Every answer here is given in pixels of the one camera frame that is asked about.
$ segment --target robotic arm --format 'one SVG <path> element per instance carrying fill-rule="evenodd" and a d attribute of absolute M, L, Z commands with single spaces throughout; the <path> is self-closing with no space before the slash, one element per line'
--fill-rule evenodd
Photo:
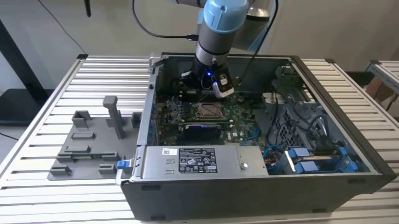
<path fill-rule="evenodd" d="M 255 51 L 248 63 L 249 66 L 275 19 L 273 15 L 269 26 L 267 26 L 269 16 L 265 8 L 269 1 L 173 1 L 179 4 L 203 7 L 203 11 L 199 14 L 199 35 L 165 36 L 149 32 L 137 19 L 133 7 L 135 0 L 132 0 L 133 17 L 141 29 L 152 36 L 197 40 L 192 67 L 189 71 L 181 74 L 180 80 L 189 88 L 199 91 L 212 88 L 215 96 L 224 98 L 235 91 L 235 85 L 225 65 L 229 49 L 236 47 Z"/>
<path fill-rule="evenodd" d="M 208 0 L 204 5 L 192 68 L 181 81 L 196 90 L 212 88 L 217 98 L 235 91 L 225 60 L 248 10 L 248 0 Z"/>

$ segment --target aluminum extrusion table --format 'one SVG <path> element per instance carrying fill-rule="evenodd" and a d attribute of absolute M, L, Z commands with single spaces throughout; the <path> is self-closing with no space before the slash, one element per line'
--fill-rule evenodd
<path fill-rule="evenodd" d="M 149 57 L 89 56 L 76 60 L 46 104 L 0 165 L 0 224 L 133 224 L 115 180 L 46 180 L 76 110 L 107 116 L 101 99 L 119 97 L 123 115 L 143 110 Z M 335 63 L 304 60 L 365 139 L 399 174 L 399 124 Z M 331 214 L 185 220 L 184 223 L 399 223 L 399 178 L 372 195 L 352 198 Z"/>

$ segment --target blue cable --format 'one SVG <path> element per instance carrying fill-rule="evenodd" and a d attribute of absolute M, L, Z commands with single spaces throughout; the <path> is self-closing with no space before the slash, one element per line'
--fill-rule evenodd
<path fill-rule="evenodd" d="M 259 135 L 259 130 L 257 130 L 256 127 L 253 127 L 253 132 L 255 132 L 255 135 L 253 135 L 252 137 L 247 138 L 247 139 L 243 141 L 241 146 L 244 146 L 245 141 L 249 141 L 249 140 L 252 140 L 253 138 L 257 137 L 257 135 Z"/>
<path fill-rule="evenodd" d="M 267 156 L 267 153 L 268 153 L 268 151 L 269 151 L 269 149 L 271 149 L 272 147 L 280 147 L 280 146 L 279 146 L 279 145 L 271 145 L 269 147 L 267 147 L 265 150 L 264 150 L 264 153 L 263 153 L 263 157 Z"/>

